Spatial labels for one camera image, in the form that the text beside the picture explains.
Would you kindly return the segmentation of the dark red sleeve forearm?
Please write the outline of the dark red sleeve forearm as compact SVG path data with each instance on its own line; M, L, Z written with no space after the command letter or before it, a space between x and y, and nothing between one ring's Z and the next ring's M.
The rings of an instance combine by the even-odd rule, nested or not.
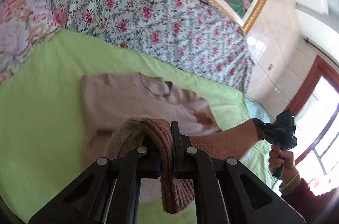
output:
M316 223L336 193L336 188L321 195L315 195L308 183L297 173L288 183L279 186L281 197L306 221Z

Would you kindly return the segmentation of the person's right hand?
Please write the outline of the person's right hand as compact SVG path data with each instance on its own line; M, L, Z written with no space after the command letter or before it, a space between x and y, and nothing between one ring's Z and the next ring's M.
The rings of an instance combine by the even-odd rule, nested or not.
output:
M269 152L268 167L271 172L283 166L283 172L280 175L283 184L290 182L298 173L294 164L293 152L281 150L279 145L273 144Z

